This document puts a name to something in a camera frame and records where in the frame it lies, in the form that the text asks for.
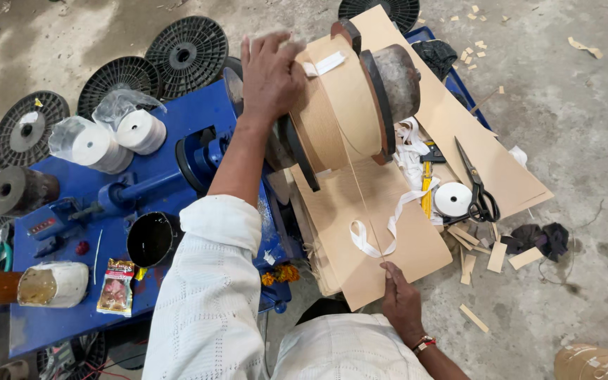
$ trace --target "blue tray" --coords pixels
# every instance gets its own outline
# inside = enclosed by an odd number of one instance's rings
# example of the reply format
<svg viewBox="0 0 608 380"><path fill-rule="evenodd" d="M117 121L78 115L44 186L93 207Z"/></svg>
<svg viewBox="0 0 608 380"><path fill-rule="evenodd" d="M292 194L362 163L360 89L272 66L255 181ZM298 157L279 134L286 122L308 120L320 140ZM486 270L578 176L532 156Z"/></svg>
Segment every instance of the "blue tray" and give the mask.
<svg viewBox="0 0 608 380"><path fill-rule="evenodd" d="M412 30L411 32L408 32L403 36L410 43L410 45L417 42L418 40L425 41L435 39L435 35L433 35L433 32L431 32L431 30L427 26L422 26L421 28ZM469 111L473 109L473 107L475 107L475 101L468 93L466 86L463 85L463 82L461 82L461 78L459 78L459 75L453 68L449 69L449 73L447 74L447 81L445 82L444 86L449 91L454 91L463 95L466 98L466 101L468 102L466 108ZM480 121L480 124L482 124L488 130L492 130L492 128L490 128L489 124L487 123L487 120L485 120L485 117L482 115L482 112L479 109L475 111L475 116L477 116L477 119Z"/></svg>

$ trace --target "small packet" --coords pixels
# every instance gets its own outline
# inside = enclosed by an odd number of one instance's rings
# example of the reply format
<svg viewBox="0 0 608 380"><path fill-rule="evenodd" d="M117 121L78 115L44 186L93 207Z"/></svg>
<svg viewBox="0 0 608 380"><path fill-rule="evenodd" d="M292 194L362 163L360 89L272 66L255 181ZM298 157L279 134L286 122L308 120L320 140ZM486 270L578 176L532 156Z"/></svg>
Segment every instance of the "small packet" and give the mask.
<svg viewBox="0 0 608 380"><path fill-rule="evenodd" d="M97 312L131 316L131 279L135 274L132 261L109 259L102 292L97 300Z"/></svg>

